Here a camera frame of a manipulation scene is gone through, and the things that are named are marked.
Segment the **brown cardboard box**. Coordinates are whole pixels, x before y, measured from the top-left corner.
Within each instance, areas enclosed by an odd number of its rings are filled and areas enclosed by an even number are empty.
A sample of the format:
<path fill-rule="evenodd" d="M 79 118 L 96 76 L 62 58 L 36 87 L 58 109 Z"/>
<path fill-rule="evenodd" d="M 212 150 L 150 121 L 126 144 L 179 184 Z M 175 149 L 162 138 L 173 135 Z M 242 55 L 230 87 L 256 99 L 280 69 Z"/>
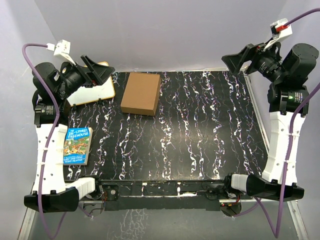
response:
<path fill-rule="evenodd" d="M 155 116 L 160 96 L 159 74 L 131 72 L 120 104 L 127 114 Z"/>

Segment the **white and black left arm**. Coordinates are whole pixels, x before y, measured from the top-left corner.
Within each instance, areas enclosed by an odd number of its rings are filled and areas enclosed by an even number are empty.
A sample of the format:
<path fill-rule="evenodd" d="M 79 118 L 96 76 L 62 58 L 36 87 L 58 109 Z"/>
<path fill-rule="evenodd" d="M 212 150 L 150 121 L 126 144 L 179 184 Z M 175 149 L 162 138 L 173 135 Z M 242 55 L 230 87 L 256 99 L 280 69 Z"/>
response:
<path fill-rule="evenodd" d="M 103 85 L 115 72 L 112 66 L 81 56 L 84 65 L 63 62 L 60 69 L 42 62 L 32 72 L 36 91 L 32 98 L 37 134 L 37 168 L 31 192 L 24 196 L 26 207 L 37 212 L 74 212 L 86 195 L 97 200 L 103 187 L 94 176 L 85 176 L 71 184 L 64 180 L 64 143 L 71 105 L 68 97 L 79 88 Z"/>

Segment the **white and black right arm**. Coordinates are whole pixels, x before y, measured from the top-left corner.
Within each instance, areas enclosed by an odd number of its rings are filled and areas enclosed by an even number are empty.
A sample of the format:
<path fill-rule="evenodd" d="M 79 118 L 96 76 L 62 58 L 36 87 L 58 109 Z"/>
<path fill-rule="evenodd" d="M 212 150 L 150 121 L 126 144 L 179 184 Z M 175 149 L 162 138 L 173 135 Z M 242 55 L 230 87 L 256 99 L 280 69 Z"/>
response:
<path fill-rule="evenodd" d="M 311 94 L 305 82 L 316 67 L 319 51 L 307 43 L 295 44 L 287 56 L 280 55 L 280 43 L 248 44 L 239 53 L 221 59 L 232 74 L 249 62 L 246 74 L 259 72 L 270 81 L 267 93 L 271 135 L 268 158 L 261 176 L 228 174 L 222 183 L 206 183 L 208 197 L 219 195 L 233 199 L 241 194 L 250 197 L 294 201 L 304 197 L 298 186 L 296 157 L 300 131 L 309 111 Z"/>

